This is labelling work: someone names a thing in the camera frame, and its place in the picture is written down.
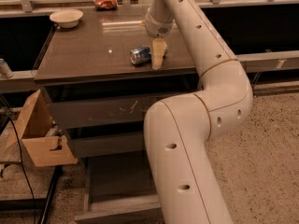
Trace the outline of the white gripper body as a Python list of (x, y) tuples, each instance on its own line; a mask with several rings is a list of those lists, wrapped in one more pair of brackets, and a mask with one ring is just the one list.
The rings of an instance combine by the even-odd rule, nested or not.
[(145, 20), (145, 28), (148, 36), (152, 38), (165, 38), (171, 31), (174, 21), (162, 22), (157, 21), (147, 10)]

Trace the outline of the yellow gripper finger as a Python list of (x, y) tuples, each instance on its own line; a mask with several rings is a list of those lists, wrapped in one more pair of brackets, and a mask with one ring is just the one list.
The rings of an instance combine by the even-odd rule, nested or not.
[(163, 65), (166, 54), (166, 42), (163, 38), (155, 38), (151, 44), (151, 64), (154, 70), (160, 69)]

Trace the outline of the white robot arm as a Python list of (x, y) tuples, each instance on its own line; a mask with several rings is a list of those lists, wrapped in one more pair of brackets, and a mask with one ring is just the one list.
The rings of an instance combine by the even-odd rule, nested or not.
[(149, 18), (176, 22), (203, 88), (153, 104), (144, 119), (150, 169), (165, 224), (234, 224), (205, 142), (249, 115), (252, 88), (240, 61), (194, 0), (154, 0)]

